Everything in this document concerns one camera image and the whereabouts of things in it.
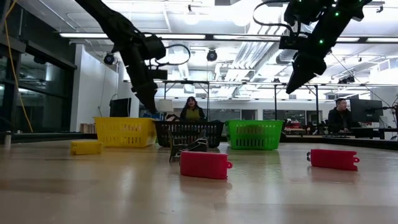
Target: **plastic basket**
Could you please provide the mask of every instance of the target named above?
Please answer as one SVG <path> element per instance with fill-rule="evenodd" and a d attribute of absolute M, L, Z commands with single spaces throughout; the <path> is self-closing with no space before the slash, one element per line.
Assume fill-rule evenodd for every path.
<path fill-rule="evenodd" d="M 283 121 L 227 121 L 228 144 L 232 149 L 277 149 L 283 123 Z"/>
<path fill-rule="evenodd" d="M 95 118 L 98 141 L 113 147 L 146 147 L 155 144 L 151 118 Z"/>
<path fill-rule="evenodd" d="M 169 133 L 173 137 L 185 138 L 182 144 L 190 144 L 197 139 L 202 130 L 206 131 L 209 147 L 215 148 L 220 145 L 221 133 L 224 123 L 222 122 L 182 122 L 182 121 L 156 121 L 157 142 L 160 146 L 170 147 Z"/>

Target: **laboratory room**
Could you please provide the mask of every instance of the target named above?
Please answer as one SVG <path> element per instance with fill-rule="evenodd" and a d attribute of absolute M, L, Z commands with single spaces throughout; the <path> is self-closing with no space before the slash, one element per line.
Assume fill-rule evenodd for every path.
<path fill-rule="evenodd" d="M 2 0 L 1 223 L 398 223 L 396 14 Z"/>

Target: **red plastic container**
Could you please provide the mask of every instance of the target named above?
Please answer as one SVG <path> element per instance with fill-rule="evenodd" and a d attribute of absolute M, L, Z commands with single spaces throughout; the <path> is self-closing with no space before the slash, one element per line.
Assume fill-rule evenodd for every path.
<path fill-rule="evenodd" d="M 225 180 L 232 168 L 227 154 L 183 151 L 180 158 L 181 175 Z"/>
<path fill-rule="evenodd" d="M 358 170 L 358 167 L 354 165 L 355 162 L 359 162 L 359 159 L 354 157 L 355 151 L 312 149 L 310 155 L 311 165 L 315 167 Z"/>

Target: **yellow cable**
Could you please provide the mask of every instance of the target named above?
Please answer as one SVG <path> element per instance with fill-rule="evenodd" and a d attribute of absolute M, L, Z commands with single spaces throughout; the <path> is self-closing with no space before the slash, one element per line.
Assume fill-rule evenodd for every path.
<path fill-rule="evenodd" d="M 5 26 L 5 28 L 6 28 L 6 37 L 7 37 L 7 44 L 8 44 L 8 53 L 9 53 L 10 59 L 11 59 L 11 67 L 12 67 L 12 73 L 14 74 L 15 86 L 17 87 L 17 90 L 18 90 L 19 100 L 21 101 L 21 106 L 22 106 L 22 109 L 23 109 L 23 111 L 24 111 L 26 121 L 27 121 L 27 123 L 28 123 L 28 125 L 29 125 L 30 131 L 33 133 L 33 128 L 32 128 L 32 125 L 31 125 L 31 123 L 30 123 L 30 121 L 29 121 L 29 118 L 27 117 L 27 113 L 26 113 L 26 110 L 25 110 L 24 102 L 23 102 L 23 100 L 22 100 L 22 95 L 21 95 L 21 93 L 19 92 L 17 73 L 16 73 L 16 71 L 15 71 L 14 60 L 12 59 L 11 44 L 10 44 L 10 38 L 9 38 L 9 35 L 8 35 L 7 16 L 10 14 L 11 10 L 14 8 L 16 2 L 17 2 L 17 1 L 14 1 L 14 2 L 12 3 L 12 5 L 11 5 L 10 9 L 7 11 L 7 14 L 6 14 L 6 21 L 5 21 L 5 23 L 4 23 L 4 26 Z"/>
<path fill-rule="evenodd" d="M 7 13 L 6 13 L 6 19 L 7 19 L 8 15 L 10 14 L 10 12 L 12 11 L 12 9 L 14 8 L 14 6 L 15 6 L 16 4 L 17 4 L 17 1 L 15 0 L 15 1 L 12 3 L 11 7 L 8 9 Z"/>

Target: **yellow basket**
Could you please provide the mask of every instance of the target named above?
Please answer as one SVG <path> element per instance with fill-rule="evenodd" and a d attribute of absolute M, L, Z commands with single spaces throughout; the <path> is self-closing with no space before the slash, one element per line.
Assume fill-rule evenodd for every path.
<path fill-rule="evenodd" d="M 95 118 L 98 141 L 109 147 L 146 147 L 155 144 L 151 118 Z"/>

